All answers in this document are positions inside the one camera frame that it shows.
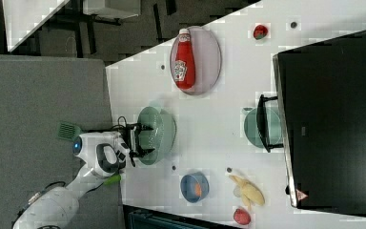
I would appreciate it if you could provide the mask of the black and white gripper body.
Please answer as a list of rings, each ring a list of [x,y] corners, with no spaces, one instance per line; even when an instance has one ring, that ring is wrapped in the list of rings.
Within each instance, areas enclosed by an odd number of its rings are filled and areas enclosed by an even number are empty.
[[[121,134],[121,146],[124,154],[129,157],[132,166],[135,166],[135,160],[140,157],[138,139],[140,126],[138,124],[116,125],[115,130]]]

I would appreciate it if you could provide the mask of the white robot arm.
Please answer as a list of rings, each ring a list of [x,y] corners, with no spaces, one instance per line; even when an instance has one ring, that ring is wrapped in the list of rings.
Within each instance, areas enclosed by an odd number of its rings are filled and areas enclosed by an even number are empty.
[[[79,135],[72,144],[74,156],[84,165],[66,186],[47,187],[28,200],[12,229],[64,229],[76,215],[79,200],[117,175],[126,165],[126,157],[142,157],[152,149],[139,146],[138,135],[150,126],[134,123],[111,131]]]

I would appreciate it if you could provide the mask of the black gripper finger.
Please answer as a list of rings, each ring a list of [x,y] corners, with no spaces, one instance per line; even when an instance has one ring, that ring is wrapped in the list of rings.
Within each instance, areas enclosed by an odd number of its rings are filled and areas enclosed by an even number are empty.
[[[134,157],[144,157],[149,153],[153,152],[154,149],[146,149],[146,150],[139,150],[139,151],[130,151],[129,156],[130,158]]]
[[[135,127],[136,127],[136,130],[139,131],[139,132],[141,132],[141,131],[152,131],[153,130],[153,128],[151,126],[144,125],[144,124],[141,124],[141,123],[136,123]]]

